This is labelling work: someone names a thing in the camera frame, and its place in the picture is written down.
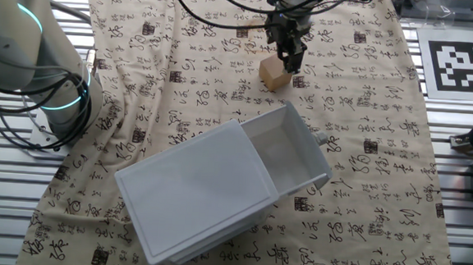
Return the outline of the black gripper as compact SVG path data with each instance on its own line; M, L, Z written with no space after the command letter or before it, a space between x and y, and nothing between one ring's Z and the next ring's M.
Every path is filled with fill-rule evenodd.
M301 37L310 31L310 17L275 13L267 16L265 24L267 43L277 44L278 58L286 65L287 73L299 74L307 48Z

